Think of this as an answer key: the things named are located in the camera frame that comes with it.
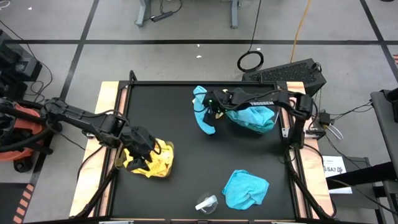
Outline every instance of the wooden board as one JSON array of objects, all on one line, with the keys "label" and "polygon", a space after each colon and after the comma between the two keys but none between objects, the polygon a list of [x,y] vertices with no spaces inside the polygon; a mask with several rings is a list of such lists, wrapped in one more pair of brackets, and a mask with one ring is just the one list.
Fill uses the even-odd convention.
[{"label": "wooden board", "polygon": [[[118,92],[119,82],[103,82],[101,85],[101,90],[99,92],[97,107],[95,113],[100,113],[102,111],[113,109],[115,106],[116,95]],[[297,91],[305,93],[304,86],[302,82],[288,82],[288,89],[290,91]],[[126,99],[126,92],[122,92],[121,103],[119,111],[123,112],[124,100]],[[289,127],[289,120],[287,119],[286,111],[282,111],[284,115],[284,124]],[[306,139],[305,143],[318,149],[318,143],[315,139]],[[99,147],[97,140],[90,139],[87,143],[86,152],[84,159],[91,155]],[[333,207],[331,205],[331,200],[328,192],[328,187],[326,184],[325,174],[323,172],[322,160],[319,155],[312,149],[304,148],[300,151],[302,157],[302,164],[305,174],[305,180],[308,190],[315,197],[317,202],[323,207],[327,214],[331,215],[333,213]],[[104,164],[105,149],[101,150],[97,155],[93,156],[82,168],[80,172],[80,178],[78,180],[75,196],[72,203],[72,208],[70,215],[76,215],[80,212],[84,206],[91,199],[92,195],[98,189],[100,182],[101,171]],[[297,164],[293,162],[293,166],[296,169]],[[305,206],[303,202],[303,195],[300,189],[296,186],[297,199],[299,214],[302,218],[306,217]],[[107,202],[109,197],[109,187],[105,190],[103,194],[103,200],[101,203],[100,215],[105,215]],[[313,217],[316,218],[317,215],[312,211]]]}]

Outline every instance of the floor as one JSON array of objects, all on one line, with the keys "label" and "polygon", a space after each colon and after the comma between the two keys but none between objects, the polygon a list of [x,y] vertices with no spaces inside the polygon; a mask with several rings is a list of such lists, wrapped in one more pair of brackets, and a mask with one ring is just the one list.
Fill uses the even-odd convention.
[{"label": "floor", "polygon": [[[249,47],[258,4],[241,0],[238,29],[230,29],[229,4],[219,0],[183,0],[178,13],[147,21],[143,28],[133,24],[139,1],[129,0],[12,0],[1,9],[0,20],[50,67],[53,81],[44,91],[47,98],[61,96],[94,111],[101,82],[127,80],[130,70],[139,80],[240,80],[236,61]],[[165,11],[175,10],[179,2],[164,5]],[[263,68],[289,62],[305,5],[306,0],[262,2],[253,48],[264,54]],[[398,54],[397,10],[398,1],[312,1],[294,59],[321,63],[328,82],[322,89],[322,109],[342,113],[366,103],[372,91],[397,87],[398,68],[391,56]],[[159,14],[158,1],[153,1],[152,13]],[[243,63],[250,67],[256,60]],[[50,81],[46,69],[39,80]],[[347,115],[336,127],[345,138],[334,142],[347,156],[369,157],[371,164],[389,160],[372,111]],[[65,125],[63,133],[85,146],[78,129]],[[324,139],[319,145],[322,154],[337,155]],[[0,182],[36,185],[25,222],[68,217],[84,152],[59,136],[51,147],[54,153],[39,157],[33,175],[0,164]],[[377,222],[368,210],[338,207],[337,217]]]}]

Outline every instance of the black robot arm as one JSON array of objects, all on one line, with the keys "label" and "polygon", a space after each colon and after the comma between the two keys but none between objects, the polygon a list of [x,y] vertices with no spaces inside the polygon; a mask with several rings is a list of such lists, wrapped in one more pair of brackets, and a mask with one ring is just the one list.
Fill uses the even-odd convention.
[{"label": "black robot arm", "polygon": [[131,126],[118,111],[109,110],[107,113],[93,114],[70,106],[59,98],[48,100],[40,111],[41,117],[49,122],[64,121],[80,128],[85,135],[92,134],[102,146],[117,148],[122,144],[134,158],[131,169],[149,170],[145,160],[152,162],[150,152],[160,153],[154,149],[155,137],[143,127]]},{"label": "black robot arm", "polygon": [[[296,99],[294,107],[290,105],[291,97]],[[295,118],[294,125],[289,129],[289,144],[301,149],[304,145],[305,122],[312,116],[313,100],[311,96],[286,90],[250,94],[238,88],[233,91],[210,90],[205,95],[203,105],[209,108],[207,117],[228,110],[244,110],[251,106],[280,106]]]}]

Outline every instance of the yellow cloth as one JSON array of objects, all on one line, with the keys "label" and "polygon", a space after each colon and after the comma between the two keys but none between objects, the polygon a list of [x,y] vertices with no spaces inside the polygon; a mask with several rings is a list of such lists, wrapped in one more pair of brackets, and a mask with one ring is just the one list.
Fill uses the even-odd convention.
[{"label": "yellow cloth", "polygon": [[[152,158],[152,162],[145,161],[149,167],[149,171],[144,169],[135,169],[131,172],[135,174],[143,174],[146,177],[167,177],[170,173],[173,164],[174,158],[174,147],[172,144],[167,144],[165,141],[161,139],[156,139],[159,143],[159,146],[162,149],[160,155],[156,154],[154,151],[151,151],[150,157]],[[155,144],[156,152],[159,152],[159,147]],[[126,155],[126,160],[123,162],[124,167],[127,167],[129,162],[133,161],[133,157],[130,156],[130,153],[127,149],[123,149],[124,154]]]}]

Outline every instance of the wooden table frame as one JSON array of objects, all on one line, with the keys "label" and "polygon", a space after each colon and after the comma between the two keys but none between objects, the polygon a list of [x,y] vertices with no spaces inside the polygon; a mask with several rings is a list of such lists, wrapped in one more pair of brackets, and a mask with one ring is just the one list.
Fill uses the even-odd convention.
[{"label": "wooden table frame", "polygon": [[[95,113],[100,113],[110,109],[119,110],[121,113],[124,112],[124,105],[129,93],[127,92],[128,90],[125,86],[122,86],[120,89],[119,86],[119,82],[102,82]],[[290,91],[305,93],[302,82],[287,82],[287,88]],[[289,119],[287,119],[289,116],[285,110],[282,110],[282,117],[282,123],[284,127],[288,128],[290,126],[290,122]],[[305,144],[318,149],[318,143],[316,139],[305,139]],[[86,151],[83,160],[96,151],[99,146],[100,145],[96,139],[89,139],[86,145]],[[116,149],[103,148],[86,162],[81,169],[80,177],[76,185],[70,216],[79,213],[91,199],[93,194],[98,189],[100,181],[104,179],[106,174],[112,168],[115,156]],[[321,158],[316,152],[307,147],[304,147],[300,150],[299,157],[301,157],[301,159],[296,159],[293,161],[294,169],[302,169],[302,173],[304,173],[304,175],[301,178],[305,179],[307,189],[311,192],[319,205],[322,206],[324,211],[331,215],[333,213],[333,206],[331,204]],[[106,188],[100,201],[101,205],[99,206],[99,209],[95,208],[90,213],[90,216],[107,215],[106,211],[108,210],[109,196],[112,192],[111,186],[112,184],[109,184]],[[298,216],[301,218],[317,218],[316,213],[312,209],[308,209],[308,204],[304,201],[303,195],[297,185],[295,185],[295,193],[297,196]]]}]

